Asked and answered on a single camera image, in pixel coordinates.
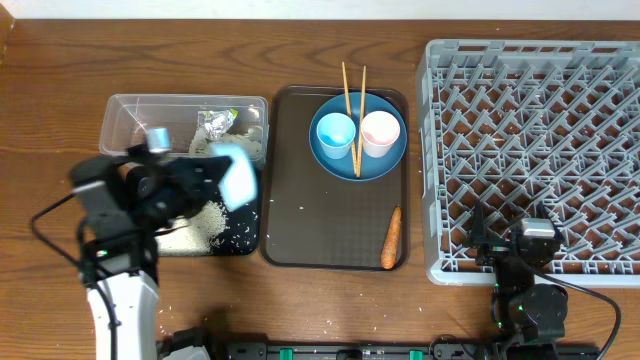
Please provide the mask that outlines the light blue rice bowl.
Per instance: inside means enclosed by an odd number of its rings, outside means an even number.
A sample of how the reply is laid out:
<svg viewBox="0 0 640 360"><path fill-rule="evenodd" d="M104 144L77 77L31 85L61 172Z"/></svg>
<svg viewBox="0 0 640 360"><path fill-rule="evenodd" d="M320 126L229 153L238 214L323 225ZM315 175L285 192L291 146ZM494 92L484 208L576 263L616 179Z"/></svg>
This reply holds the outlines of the light blue rice bowl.
<svg viewBox="0 0 640 360"><path fill-rule="evenodd" d="M258 196L258 182L252 163L244 149L237 144L212 143L213 158L228 157L231 165L218 183L221 198L230 212L247 205Z"/></svg>

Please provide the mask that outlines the green snack wrapper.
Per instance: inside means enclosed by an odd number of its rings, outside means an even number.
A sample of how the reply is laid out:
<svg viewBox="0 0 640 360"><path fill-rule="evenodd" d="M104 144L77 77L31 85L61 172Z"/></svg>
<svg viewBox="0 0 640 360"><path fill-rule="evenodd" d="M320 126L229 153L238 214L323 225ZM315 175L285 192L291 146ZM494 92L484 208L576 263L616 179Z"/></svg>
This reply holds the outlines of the green snack wrapper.
<svg viewBox="0 0 640 360"><path fill-rule="evenodd" d="M222 137L234 124L238 116L235 109L203 110L198 112L198 129L208 140Z"/></svg>

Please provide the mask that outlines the white tissue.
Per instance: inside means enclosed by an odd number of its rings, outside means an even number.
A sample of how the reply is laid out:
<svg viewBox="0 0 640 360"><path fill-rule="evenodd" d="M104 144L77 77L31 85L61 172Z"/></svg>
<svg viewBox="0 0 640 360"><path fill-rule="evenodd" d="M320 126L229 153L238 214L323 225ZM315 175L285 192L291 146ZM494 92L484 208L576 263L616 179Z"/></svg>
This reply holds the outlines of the white tissue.
<svg viewBox="0 0 640 360"><path fill-rule="evenodd" d="M208 154L210 144L236 144L240 145L249 156L258 156L262 151L262 144L258 141L251 140L245 135L232 135L225 133L220 138L208 139L204 132L198 130L189 145L189 155L195 156L199 154Z"/></svg>

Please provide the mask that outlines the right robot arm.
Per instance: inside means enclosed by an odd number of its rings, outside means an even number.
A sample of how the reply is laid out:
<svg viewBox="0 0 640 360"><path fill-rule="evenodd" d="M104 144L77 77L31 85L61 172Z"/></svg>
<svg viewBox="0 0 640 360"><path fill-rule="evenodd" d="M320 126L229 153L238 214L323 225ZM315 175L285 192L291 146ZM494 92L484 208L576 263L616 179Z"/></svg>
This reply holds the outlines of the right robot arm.
<svg viewBox="0 0 640 360"><path fill-rule="evenodd" d="M500 328L497 339L477 348L476 359L558 357L555 340L565 335L568 294L560 285L538 284L535 272L551 262L564 237L544 207L538 211L499 237L490 233L482 206L473 208L464 245L476 251L477 265L494 271L490 311Z"/></svg>

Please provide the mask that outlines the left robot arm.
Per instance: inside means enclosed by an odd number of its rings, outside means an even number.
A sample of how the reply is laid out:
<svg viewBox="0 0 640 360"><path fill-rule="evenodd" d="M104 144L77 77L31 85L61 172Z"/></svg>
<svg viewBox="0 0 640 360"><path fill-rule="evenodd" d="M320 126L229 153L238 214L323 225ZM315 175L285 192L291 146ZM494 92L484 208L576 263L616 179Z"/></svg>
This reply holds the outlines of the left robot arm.
<svg viewBox="0 0 640 360"><path fill-rule="evenodd" d="M167 161L137 145L125 156L96 156L71 170L73 194L86 212L76 238L97 358L157 358L157 233L197 215L217 194L232 204L221 186L251 166L238 146L213 145L210 152Z"/></svg>

